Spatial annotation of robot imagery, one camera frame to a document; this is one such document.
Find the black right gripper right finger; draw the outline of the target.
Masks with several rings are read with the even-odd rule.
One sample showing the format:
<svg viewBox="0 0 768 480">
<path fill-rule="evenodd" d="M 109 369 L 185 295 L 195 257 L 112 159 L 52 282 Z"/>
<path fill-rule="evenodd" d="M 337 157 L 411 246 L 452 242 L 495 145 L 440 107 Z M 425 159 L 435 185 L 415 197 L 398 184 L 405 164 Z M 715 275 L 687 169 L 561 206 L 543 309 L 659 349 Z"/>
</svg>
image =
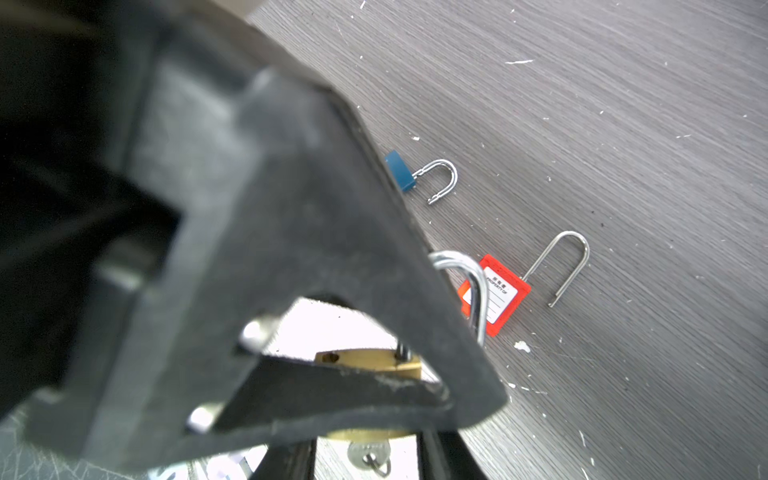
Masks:
<svg viewBox="0 0 768 480">
<path fill-rule="evenodd" d="M 458 431 L 418 434 L 421 480 L 487 480 Z"/>
</svg>

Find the red safety padlock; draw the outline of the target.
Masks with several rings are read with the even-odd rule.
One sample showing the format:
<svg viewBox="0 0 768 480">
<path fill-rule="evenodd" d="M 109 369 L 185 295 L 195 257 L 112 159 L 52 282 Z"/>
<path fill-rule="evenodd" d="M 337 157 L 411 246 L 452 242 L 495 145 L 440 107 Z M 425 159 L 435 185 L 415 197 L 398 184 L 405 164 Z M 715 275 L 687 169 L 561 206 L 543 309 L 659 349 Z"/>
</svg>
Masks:
<svg viewBox="0 0 768 480">
<path fill-rule="evenodd" d="M 488 282 L 490 294 L 490 304 L 484 324 L 484 332 L 487 336 L 495 337 L 500 333 L 512 314 L 530 294 L 531 286 L 527 280 L 565 238 L 574 238 L 581 244 L 582 256 L 564 283 L 555 292 L 553 299 L 548 303 L 548 306 L 553 308 L 589 261 L 590 245 L 587 238 L 581 233 L 563 231 L 556 235 L 522 277 L 514 274 L 492 255 L 485 255 L 480 260 L 480 266 Z"/>
</svg>

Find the brass padlock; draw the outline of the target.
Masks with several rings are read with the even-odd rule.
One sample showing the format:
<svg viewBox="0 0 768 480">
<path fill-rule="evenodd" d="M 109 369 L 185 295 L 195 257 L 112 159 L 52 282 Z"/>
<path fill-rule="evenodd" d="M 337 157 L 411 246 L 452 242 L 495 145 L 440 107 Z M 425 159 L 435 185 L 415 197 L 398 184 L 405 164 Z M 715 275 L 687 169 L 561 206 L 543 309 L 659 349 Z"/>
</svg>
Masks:
<svg viewBox="0 0 768 480">
<path fill-rule="evenodd" d="M 479 263 L 457 251 L 443 250 L 429 255 L 438 270 L 456 269 L 467 277 L 472 299 L 469 307 L 470 325 L 480 345 L 485 341 L 485 319 L 490 304 L 488 282 Z M 422 361 L 412 354 L 403 343 L 393 350 L 347 349 L 319 352 L 315 361 L 324 365 L 394 374 L 419 380 L 422 376 Z M 391 474 L 391 446 L 389 441 L 406 437 L 406 432 L 395 430 L 344 430 L 328 435 L 330 439 L 347 440 L 347 457 L 352 466 L 386 479 Z M 418 434 L 416 435 L 418 460 Z"/>
</svg>

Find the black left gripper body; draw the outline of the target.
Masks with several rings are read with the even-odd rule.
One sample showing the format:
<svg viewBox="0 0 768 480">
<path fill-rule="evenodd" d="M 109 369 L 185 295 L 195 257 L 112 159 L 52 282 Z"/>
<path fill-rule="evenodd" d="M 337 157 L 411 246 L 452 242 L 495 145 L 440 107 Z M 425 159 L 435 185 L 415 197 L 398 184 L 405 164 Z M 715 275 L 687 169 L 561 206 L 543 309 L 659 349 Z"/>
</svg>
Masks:
<svg viewBox="0 0 768 480">
<path fill-rule="evenodd" d="M 87 163 L 95 4 L 1 5 L 1 411 L 60 380 L 87 270 L 119 232 L 167 214 Z"/>
</svg>

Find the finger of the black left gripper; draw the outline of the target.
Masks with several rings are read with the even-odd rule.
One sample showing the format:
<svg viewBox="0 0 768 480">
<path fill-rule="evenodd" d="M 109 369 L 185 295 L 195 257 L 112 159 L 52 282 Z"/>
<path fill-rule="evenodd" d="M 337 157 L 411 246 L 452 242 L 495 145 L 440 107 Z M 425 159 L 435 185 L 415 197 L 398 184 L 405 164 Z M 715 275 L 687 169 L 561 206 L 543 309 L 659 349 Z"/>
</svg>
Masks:
<svg viewBox="0 0 768 480">
<path fill-rule="evenodd" d="M 506 395 L 355 114 L 307 76 L 157 62 L 121 94 L 120 189 L 167 214 L 91 262 L 60 380 L 25 439 L 142 471 L 350 428 L 455 430 Z M 438 382 L 246 347 L 301 298 L 371 316 Z"/>
</svg>

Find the small dark blue padlock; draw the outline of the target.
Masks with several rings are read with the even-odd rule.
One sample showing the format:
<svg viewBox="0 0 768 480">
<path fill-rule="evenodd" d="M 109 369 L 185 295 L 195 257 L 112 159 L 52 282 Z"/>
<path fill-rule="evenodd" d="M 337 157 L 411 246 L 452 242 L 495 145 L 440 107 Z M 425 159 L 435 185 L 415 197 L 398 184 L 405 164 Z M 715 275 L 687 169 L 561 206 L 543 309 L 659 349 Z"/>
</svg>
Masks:
<svg viewBox="0 0 768 480">
<path fill-rule="evenodd" d="M 432 160 L 423 167 L 414 171 L 411 171 L 408 168 L 402 156 L 395 150 L 390 151 L 384 157 L 384 161 L 402 192 L 408 192 L 412 190 L 416 186 L 417 180 L 430 171 L 436 168 L 445 168 L 450 173 L 450 180 L 445 187 L 427 199 L 428 205 L 433 205 L 437 201 L 447 196 L 452 192 L 458 183 L 458 170 L 454 163 L 447 159 Z"/>
</svg>

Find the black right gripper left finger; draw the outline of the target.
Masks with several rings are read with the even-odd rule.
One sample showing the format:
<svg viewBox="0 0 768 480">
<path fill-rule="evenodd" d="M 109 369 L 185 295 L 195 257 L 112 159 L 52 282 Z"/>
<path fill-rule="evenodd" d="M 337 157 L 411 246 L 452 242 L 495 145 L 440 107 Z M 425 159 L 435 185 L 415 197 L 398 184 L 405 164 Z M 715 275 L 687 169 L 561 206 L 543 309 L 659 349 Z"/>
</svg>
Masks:
<svg viewBox="0 0 768 480">
<path fill-rule="evenodd" d="M 249 480 L 314 480 L 317 441 L 270 446 Z"/>
</svg>

